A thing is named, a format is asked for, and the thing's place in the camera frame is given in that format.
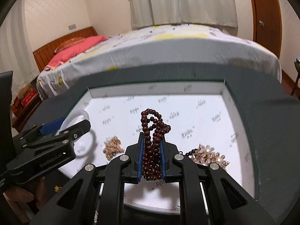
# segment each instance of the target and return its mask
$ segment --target wooden headboard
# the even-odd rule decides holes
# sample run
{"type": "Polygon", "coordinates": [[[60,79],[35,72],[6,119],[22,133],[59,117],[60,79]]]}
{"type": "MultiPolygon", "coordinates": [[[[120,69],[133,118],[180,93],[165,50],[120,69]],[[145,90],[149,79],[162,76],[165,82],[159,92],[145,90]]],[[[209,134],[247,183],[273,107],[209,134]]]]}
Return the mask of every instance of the wooden headboard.
{"type": "Polygon", "coordinates": [[[42,46],[41,48],[37,49],[33,52],[34,59],[37,63],[38,69],[43,71],[44,67],[49,63],[49,61],[54,57],[54,50],[63,42],[75,38],[75,37],[90,37],[97,35],[97,32],[93,27],[88,27],[79,31],[75,31],[71,34],[67,34],[63,37],[60,37],[50,43],[42,46]]]}

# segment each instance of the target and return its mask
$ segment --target white patterned bedspread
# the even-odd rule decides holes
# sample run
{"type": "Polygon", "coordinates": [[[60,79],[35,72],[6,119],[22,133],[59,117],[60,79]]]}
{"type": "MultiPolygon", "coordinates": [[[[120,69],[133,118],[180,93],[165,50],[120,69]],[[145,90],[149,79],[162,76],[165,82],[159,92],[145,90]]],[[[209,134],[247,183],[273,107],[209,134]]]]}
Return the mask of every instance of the white patterned bedspread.
{"type": "Polygon", "coordinates": [[[236,65],[272,74],[281,82],[279,60],[263,46],[217,28],[183,24],[152,26],[114,36],[54,70],[42,71],[37,88],[42,98],[53,97],[86,75],[164,62],[236,65]]]}

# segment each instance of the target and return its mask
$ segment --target curtain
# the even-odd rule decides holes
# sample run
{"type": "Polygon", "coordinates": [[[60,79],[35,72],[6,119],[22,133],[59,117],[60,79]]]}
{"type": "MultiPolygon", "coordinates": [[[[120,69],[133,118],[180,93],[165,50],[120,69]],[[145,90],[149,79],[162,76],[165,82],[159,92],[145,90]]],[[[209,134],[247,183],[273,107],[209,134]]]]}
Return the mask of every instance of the curtain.
{"type": "Polygon", "coordinates": [[[32,54],[24,11],[24,0],[17,0],[0,27],[0,72],[13,71],[13,99],[20,88],[40,73],[32,54]]]}
{"type": "Polygon", "coordinates": [[[130,0],[132,28],[195,23],[238,27],[234,0],[130,0]]]}

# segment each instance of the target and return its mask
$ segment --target window curtain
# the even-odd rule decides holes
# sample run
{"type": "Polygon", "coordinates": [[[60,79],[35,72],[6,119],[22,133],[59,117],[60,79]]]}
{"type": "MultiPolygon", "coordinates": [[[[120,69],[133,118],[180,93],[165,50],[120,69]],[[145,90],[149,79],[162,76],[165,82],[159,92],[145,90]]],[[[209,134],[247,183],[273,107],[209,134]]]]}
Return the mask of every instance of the window curtain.
{"type": "Polygon", "coordinates": [[[234,0],[130,0],[132,28],[195,23],[237,28],[234,0]]]}
{"type": "Polygon", "coordinates": [[[17,0],[0,27],[0,72],[13,71],[13,99],[20,88],[40,73],[32,54],[24,11],[24,0],[17,0]]]}

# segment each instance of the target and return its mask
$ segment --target door frame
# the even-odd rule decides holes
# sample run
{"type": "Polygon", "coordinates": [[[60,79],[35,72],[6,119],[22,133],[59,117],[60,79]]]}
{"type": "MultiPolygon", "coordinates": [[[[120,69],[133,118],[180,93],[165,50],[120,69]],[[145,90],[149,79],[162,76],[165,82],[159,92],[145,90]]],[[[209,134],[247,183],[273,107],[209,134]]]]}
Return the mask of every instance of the door frame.
{"type": "MultiPolygon", "coordinates": [[[[281,52],[281,42],[282,42],[282,21],[281,21],[281,10],[280,10],[279,0],[276,0],[276,1],[277,1],[277,6],[278,6],[278,10],[279,10],[279,19],[280,19],[280,42],[279,42],[279,52],[278,52],[278,58],[279,58],[280,57],[280,52],[281,52]]],[[[253,41],[256,42],[257,17],[256,17],[255,0],[251,0],[251,4],[252,4],[252,13],[253,13],[253,41]]]]}

